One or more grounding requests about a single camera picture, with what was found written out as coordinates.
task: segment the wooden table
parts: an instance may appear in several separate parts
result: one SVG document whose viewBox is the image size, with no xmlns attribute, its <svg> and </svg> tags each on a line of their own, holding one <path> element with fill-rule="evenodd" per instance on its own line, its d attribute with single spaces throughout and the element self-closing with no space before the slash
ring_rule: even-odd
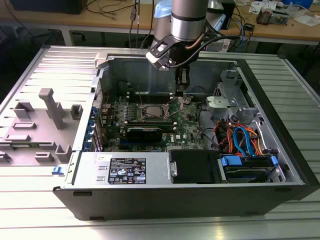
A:
<svg viewBox="0 0 320 240">
<path fill-rule="evenodd" d="M 255 25 L 253 37 L 251 37 L 252 41 L 309 45 L 316 45 L 320 41 L 320 24 L 316 26 L 307 26 L 290 18 L 287 25 L 261 25 L 257 24 L 257 15 L 249 13 L 249 8 L 250 6 L 238 7 L 240 15 L 245 19 L 245 22 Z M 314 13 L 316 11 L 320 12 L 320 6 L 313 4 L 309 10 Z M 221 30 L 221 33 L 238 35 L 240 34 L 240 31 L 236 26 L 236 22 L 232 21 L 228 30 Z"/>
<path fill-rule="evenodd" d="M 100 0 L 102 6 L 115 4 L 114 0 Z M 123 8 L 132 4 L 131 0 L 123 1 L 117 6 L 109 6 L 105 11 L 112 11 Z M 73 45 L 71 31 L 93 31 L 93 32 L 112 32 L 112 33 L 128 33 L 130 28 L 130 13 L 131 7 L 125 8 L 116 12 L 114 17 L 103 16 L 102 14 L 92 13 L 86 9 L 79 15 L 64 14 L 64 13 L 49 13 L 49 12 L 32 12 L 32 11 L 15 11 L 9 5 L 13 14 L 27 28 L 44 28 L 57 29 L 63 34 L 65 44 Z M 316 45 L 320 41 L 320 24 L 309 27 L 293 19 L 290 19 L 288 25 L 260 25 L 256 23 L 256 14 L 248 13 L 249 6 L 238 7 L 241 16 L 246 19 L 247 23 L 255 25 L 252 41 L 258 42 L 274 42 L 274 43 L 289 43 L 289 44 L 306 44 Z M 98 12 L 99 7 L 95 2 L 90 5 L 89 9 Z M 310 8 L 311 11 L 319 11 L 320 6 L 314 4 Z M 140 7 L 140 33 L 146 34 L 150 28 L 150 18 L 152 12 L 151 4 L 141 4 Z M 0 2 L 0 24 L 20 27 L 21 25 L 12 17 L 3 1 Z M 223 34 L 238 35 L 240 33 L 236 23 L 232 21 L 228 30 L 222 30 Z"/>
</svg>

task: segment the sticker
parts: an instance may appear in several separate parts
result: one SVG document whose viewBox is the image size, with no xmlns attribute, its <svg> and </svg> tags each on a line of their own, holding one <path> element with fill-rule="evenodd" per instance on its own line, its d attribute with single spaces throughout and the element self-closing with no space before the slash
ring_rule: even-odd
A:
<svg viewBox="0 0 320 240">
<path fill-rule="evenodd" d="M 109 184 L 146 184 L 145 158 L 111 158 Z"/>
<path fill-rule="evenodd" d="M 111 154 L 98 154 L 96 156 L 95 161 L 96 162 L 101 162 L 101 161 L 109 161 L 112 158 Z"/>
</svg>

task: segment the workbench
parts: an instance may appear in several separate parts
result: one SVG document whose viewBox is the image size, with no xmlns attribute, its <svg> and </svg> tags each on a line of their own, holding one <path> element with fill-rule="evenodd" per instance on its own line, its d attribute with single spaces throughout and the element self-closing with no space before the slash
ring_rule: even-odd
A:
<svg viewBox="0 0 320 240">
<path fill-rule="evenodd" d="M 115 4 L 112 0 L 101 0 L 100 5 Z M 124 1 L 116 6 L 105 8 L 107 11 L 116 10 L 132 5 L 132 1 Z M 66 46 L 73 46 L 71 31 L 92 31 L 103 33 L 128 33 L 130 28 L 131 7 L 116 12 L 116 20 L 103 16 L 98 13 L 92 13 L 84 9 L 79 15 L 50 13 L 50 12 L 31 12 L 15 11 L 12 6 L 13 14 L 27 27 L 38 29 L 54 29 L 62 32 Z M 97 3 L 89 6 L 92 11 L 99 12 Z M 316 45 L 320 41 L 320 24 L 316 26 L 307 26 L 293 19 L 289 19 L 288 25 L 260 25 L 256 23 L 256 14 L 248 13 L 249 6 L 238 7 L 241 16 L 247 23 L 255 25 L 252 41 L 286 43 L 286 44 L 304 44 Z M 320 6 L 312 5 L 311 11 L 319 11 Z M 150 19 L 152 13 L 151 4 L 141 4 L 139 32 L 147 34 L 150 29 Z M 0 24 L 3 26 L 21 27 L 21 25 L 12 17 L 3 1 L 0 2 Z M 136 33 L 137 21 L 133 24 L 133 33 Z M 228 30 L 222 30 L 223 34 L 239 35 L 240 30 L 234 21 L 231 22 Z"/>
<path fill-rule="evenodd" d="M 87 101 L 97 53 L 121 48 L 51 46 L 40 49 L 0 105 L 0 137 L 18 101 L 45 109 L 41 88 L 53 88 L 63 108 Z M 320 180 L 320 98 L 286 60 L 269 54 L 201 52 L 200 58 L 244 59 Z M 286 202 L 264 216 L 80 221 L 52 193 L 64 177 L 52 166 L 0 166 L 3 239 L 257 240 L 320 238 L 320 191 Z"/>
</svg>

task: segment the side panel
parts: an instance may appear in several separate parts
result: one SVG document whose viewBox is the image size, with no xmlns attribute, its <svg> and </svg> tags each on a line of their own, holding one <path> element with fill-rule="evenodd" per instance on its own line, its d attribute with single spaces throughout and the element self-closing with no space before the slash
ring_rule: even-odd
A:
<svg viewBox="0 0 320 240">
<path fill-rule="evenodd" d="M 286 154 L 290 158 L 294 168 L 298 172 L 302 181 L 308 184 L 308 188 L 305 189 L 305 192 L 300 193 L 295 200 L 301 200 L 318 190 L 320 187 L 320 183 L 299 150 L 297 144 L 293 140 L 292 136 L 289 134 L 286 126 L 283 121 L 280 119 L 276 110 L 274 109 L 272 103 L 268 99 L 266 93 L 262 89 L 260 83 L 256 79 L 255 75 L 249 68 L 247 62 L 245 60 L 238 60 L 239 65 L 243 74 L 246 77 L 246 80 L 249 83 L 250 88 L 254 92 L 258 103 L 260 104 L 262 110 L 267 116 L 268 121 L 270 122 L 276 136 L 281 142 Z"/>
<path fill-rule="evenodd" d="M 303 186 L 92 189 L 55 188 L 79 220 L 125 220 L 264 215 L 292 199 Z"/>
</svg>

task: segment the black box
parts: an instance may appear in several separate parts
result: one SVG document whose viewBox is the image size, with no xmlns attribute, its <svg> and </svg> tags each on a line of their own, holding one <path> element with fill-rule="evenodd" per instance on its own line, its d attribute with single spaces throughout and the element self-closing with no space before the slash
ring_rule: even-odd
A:
<svg viewBox="0 0 320 240">
<path fill-rule="evenodd" d="M 223 14 L 225 15 L 225 20 L 222 24 L 221 29 L 227 30 L 229 28 L 232 14 L 234 13 L 236 3 L 234 0 L 222 0 L 221 4 L 224 8 Z"/>
<path fill-rule="evenodd" d="M 80 14 L 88 0 L 10 0 L 17 11 Z"/>
</svg>

